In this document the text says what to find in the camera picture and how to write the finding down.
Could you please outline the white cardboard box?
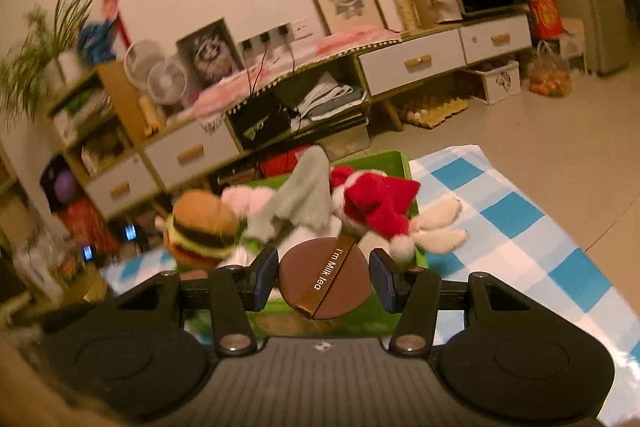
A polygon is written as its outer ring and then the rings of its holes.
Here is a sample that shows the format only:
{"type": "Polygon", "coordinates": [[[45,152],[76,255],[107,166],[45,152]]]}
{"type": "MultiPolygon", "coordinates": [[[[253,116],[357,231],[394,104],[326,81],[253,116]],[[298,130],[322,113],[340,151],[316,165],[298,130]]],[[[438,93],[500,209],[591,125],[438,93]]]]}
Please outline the white cardboard box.
{"type": "Polygon", "coordinates": [[[454,73],[457,89],[467,98],[487,105],[522,92],[520,64],[514,60],[495,60],[461,69],[454,73]]]}

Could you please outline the green plastic storage bin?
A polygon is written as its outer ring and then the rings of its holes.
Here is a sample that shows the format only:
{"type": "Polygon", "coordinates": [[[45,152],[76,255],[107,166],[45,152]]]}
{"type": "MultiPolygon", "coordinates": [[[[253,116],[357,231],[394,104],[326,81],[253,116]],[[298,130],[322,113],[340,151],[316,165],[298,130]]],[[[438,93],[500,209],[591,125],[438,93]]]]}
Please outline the green plastic storage bin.
{"type": "MultiPolygon", "coordinates": [[[[357,172],[364,170],[380,170],[393,178],[413,181],[408,160],[398,150],[374,154],[373,156],[349,161],[338,167],[349,167],[357,172]]],[[[224,195],[245,189],[250,191],[274,194],[285,184],[288,176],[276,176],[262,181],[250,182],[248,185],[232,185],[224,189],[224,195]]],[[[284,288],[273,288],[268,303],[260,312],[246,312],[248,321],[254,329],[255,336],[263,340],[270,336],[284,337],[381,337],[392,335],[399,320],[399,315],[389,314],[375,295],[370,281],[369,254],[372,249],[383,248],[390,254],[390,246],[386,246],[381,237],[367,232],[352,246],[352,251],[337,274],[336,281],[328,291],[311,319],[304,317],[289,306],[286,297],[297,303],[302,297],[306,285],[310,282],[312,268],[317,268],[320,261],[328,257],[330,247],[336,243],[337,229],[345,232],[345,225],[332,217],[330,231],[312,239],[309,229],[291,229],[291,233],[283,237],[277,245],[280,259],[279,283],[284,288]]],[[[212,319],[208,310],[191,310],[193,317],[186,319],[186,330],[201,343],[211,343],[212,319]]]]}

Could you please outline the blue white checkered mat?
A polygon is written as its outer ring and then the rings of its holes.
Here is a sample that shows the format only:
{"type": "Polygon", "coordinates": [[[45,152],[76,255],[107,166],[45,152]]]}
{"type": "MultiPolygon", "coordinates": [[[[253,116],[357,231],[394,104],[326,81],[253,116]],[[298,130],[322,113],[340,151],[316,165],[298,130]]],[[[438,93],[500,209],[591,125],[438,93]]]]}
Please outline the blue white checkered mat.
{"type": "MultiPolygon", "coordinates": [[[[487,272],[551,309],[600,340],[615,364],[613,387],[599,414],[605,425],[639,417],[639,317],[582,248],[508,178],[494,168],[477,145],[445,150],[408,161],[398,152],[341,161],[356,169],[378,169],[411,176],[421,183],[416,205],[449,194],[463,211],[454,229],[469,240],[445,256],[416,254],[444,280],[466,281],[487,272]]],[[[115,294],[122,294],[156,273],[175,269],[163,247],[102,270],[115,294]]],[[[328,321],[308,321],[273,291],[264,312],[247,314],[258,339],[268,335],[308,337],[388,337],[398,315],[384,312],[371,295],[360,308],[328,321]]]]}

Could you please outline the pink fluffy plush toy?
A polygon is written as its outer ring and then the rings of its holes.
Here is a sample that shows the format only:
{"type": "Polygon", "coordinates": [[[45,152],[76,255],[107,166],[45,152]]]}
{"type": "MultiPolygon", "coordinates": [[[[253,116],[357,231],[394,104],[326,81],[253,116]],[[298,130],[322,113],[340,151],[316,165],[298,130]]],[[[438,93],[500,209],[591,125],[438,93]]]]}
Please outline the pink fluffy plush toy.
{"type": "Polygon", "coordinates": [[[222,191],[220,199],[236,217],[243,220],[261,210],[274,193],[273,188],[265,186],[232,185],[222,191]]]}

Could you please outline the brown round powder puff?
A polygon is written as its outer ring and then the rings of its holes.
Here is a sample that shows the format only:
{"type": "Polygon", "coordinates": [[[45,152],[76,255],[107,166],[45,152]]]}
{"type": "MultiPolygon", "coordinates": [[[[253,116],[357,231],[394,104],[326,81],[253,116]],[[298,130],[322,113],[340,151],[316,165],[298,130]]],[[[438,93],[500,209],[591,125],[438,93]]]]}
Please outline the brown round powder puff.
{"type": "Polygon", "coordinates": [[[278,285],[285,302],[311,320],[341,317],[371,295],[367,259],[348,234],[309,239],[290,249],[279,263],[278,285]]]}

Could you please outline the red santa plush toy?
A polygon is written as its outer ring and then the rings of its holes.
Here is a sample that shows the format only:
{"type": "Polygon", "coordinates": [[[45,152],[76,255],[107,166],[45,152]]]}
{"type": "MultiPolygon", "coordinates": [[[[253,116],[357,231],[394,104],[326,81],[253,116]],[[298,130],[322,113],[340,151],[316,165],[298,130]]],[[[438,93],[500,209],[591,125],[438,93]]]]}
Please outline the red santa plush toy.
{"type": "Polygon", "coordinates": [[[390,257],[398,265],[414,259],[409,210],[420,190],[419,182],[349,166],[332,167],[329,181],[334,213],[344,230],[359,236],[378,234],[390,246],[390,257]]]}

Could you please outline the hamburger plush toy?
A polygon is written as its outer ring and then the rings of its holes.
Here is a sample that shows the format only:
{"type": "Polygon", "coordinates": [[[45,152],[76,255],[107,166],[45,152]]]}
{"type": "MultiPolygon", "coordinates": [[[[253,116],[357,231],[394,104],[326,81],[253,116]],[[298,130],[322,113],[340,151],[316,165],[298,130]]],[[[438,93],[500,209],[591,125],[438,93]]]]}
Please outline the hamburger plush toy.
{"type": "Polygon", "coordinates": [[[185,191],[164,221],[164,246],[180,267],[213,270],[235,251],[240,224],[219,196],[185,191]]]}

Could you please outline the cream bunny plush doll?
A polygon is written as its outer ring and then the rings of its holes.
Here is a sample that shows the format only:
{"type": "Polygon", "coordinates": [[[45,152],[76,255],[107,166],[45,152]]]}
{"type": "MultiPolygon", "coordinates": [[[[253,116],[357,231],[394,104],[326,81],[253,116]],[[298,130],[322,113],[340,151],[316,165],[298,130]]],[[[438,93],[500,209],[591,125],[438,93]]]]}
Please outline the cream bunny plush doll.
{"type": "Polygon", "coordinates": [[[456,195],[442,196],[430,205],[423,207],[420,213],[409,223],[409,236],[416,245],[433,255],[446,255],[456,251],[469,239],[469,233],[462,229],[453,229],[463,210],[456,195]]]}

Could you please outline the white desk fan pair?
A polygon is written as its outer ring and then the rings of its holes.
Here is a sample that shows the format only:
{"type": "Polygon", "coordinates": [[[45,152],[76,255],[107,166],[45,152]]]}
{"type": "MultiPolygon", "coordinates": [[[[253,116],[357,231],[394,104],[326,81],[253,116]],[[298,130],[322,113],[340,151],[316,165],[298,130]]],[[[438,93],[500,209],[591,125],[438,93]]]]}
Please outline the white desk fan pair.
{"type": "Polygon", "coordinates": [[[186,71],[155,40],[134,42],[125,54],[124,69],[129,82],[155,103],[174,105],[186,95],[186,71]]]}

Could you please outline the blue stitch plush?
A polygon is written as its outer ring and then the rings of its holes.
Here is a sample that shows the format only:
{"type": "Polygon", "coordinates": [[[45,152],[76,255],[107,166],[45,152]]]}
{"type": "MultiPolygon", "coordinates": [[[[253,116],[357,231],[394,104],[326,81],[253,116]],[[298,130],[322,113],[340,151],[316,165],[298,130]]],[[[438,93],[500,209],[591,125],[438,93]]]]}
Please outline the blue stitch plush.
{"type": "Polygon", "coordinates": [[[81,29],[76,50],[90,67],[116,60],[113,44],[116,37],[115,24],[106,20],[103,23],[86,23],[81,29]]]}

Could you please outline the framed cat picture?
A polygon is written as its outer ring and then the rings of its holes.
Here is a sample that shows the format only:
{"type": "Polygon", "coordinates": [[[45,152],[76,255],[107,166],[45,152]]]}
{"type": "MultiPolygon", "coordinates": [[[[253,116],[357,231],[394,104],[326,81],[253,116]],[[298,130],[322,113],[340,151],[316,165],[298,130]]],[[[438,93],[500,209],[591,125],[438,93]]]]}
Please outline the framed cat picture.
{"type": "Polygon", "coordinates": [[[243,68],[239,53],[223,18],[176,42],[178,57],[194,86],[212,87],[243,68]]]}

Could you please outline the purple ball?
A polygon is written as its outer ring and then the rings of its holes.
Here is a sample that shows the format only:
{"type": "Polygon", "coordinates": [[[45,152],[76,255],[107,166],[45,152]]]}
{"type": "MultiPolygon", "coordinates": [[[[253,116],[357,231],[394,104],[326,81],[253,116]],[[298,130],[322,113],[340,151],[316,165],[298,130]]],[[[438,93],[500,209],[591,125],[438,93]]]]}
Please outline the purple ball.
{"type": "Polygon", "coordinates": [[[53,190],[62,205],[73,204],[82,195],[82,187],[70,170],[63,170],[56,176],[53,190]]]}

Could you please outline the potted green plant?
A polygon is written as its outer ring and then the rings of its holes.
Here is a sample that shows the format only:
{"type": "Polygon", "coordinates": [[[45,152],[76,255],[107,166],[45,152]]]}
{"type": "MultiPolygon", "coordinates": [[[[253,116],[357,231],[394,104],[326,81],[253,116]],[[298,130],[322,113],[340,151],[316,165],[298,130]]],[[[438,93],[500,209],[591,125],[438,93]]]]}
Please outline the potted green plant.
{"type": "Polygon", "coordinates": [[[35,4],[23,18],[24,40],[9,48],[1,59],[1,117],[11,128],[22,117],[34,120],[50,88],[44,70],[58,57],[76,49],[81,29],[89,18],[93,0],[56,0],[53,14],[35,4]]]}

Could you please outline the wooden tv cabinet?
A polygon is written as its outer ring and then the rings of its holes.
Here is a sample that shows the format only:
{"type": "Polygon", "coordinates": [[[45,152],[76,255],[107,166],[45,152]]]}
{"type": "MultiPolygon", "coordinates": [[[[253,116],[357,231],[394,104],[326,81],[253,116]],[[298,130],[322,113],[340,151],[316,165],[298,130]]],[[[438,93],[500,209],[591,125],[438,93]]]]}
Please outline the wooden tv cabinet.
{"type": "Polygon", "coordinates": [[[127,79],[124,62],[113,61],[58,92],[46,114],[58,127],[78,95],[105,95],[105,112],[61,143],[61,159],[111,220],[198,179],[228,176],[288,148],[362,126],[374,102],[531,45],[523,13],[436,26],[285,78],[230,109],[215,129],[193,118],[193,106],[150,129],[141,92],[127,79]]]}

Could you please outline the red box under cabinet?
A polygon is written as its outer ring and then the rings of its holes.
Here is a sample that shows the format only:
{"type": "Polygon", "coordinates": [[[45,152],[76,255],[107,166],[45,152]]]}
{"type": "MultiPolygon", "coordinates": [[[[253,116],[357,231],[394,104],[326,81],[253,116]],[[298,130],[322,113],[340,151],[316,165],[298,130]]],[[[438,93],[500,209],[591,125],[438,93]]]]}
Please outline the red box under cabinet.
{"type": "Polygon", "coordinates": [[[264,178],[273,178],[274,176],[283,176],[291,173],[308,148],[309,145],[291,148],[291,150],[287,150],[284,153],[262,160],[259,163],[260,173],[264,178]]]}

